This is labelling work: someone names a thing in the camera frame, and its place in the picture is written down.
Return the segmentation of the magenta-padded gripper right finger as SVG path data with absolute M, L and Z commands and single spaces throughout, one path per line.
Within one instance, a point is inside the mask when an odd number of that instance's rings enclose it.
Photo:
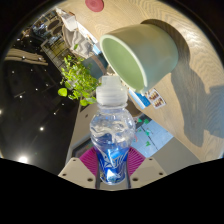
M 140 188 L 166 176 L 166 172 L 153 158 L 146 158 L 135 148 L 129 149 L 127 174 L 131 188 Z

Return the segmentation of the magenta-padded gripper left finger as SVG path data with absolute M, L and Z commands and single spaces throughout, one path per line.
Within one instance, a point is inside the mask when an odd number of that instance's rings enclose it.
M 72 157 L 59 173 L 59 177 L 89 189 L 96 188 L 97 176 L 98 159 L 94 148 L 87 150 L 79 158 Z

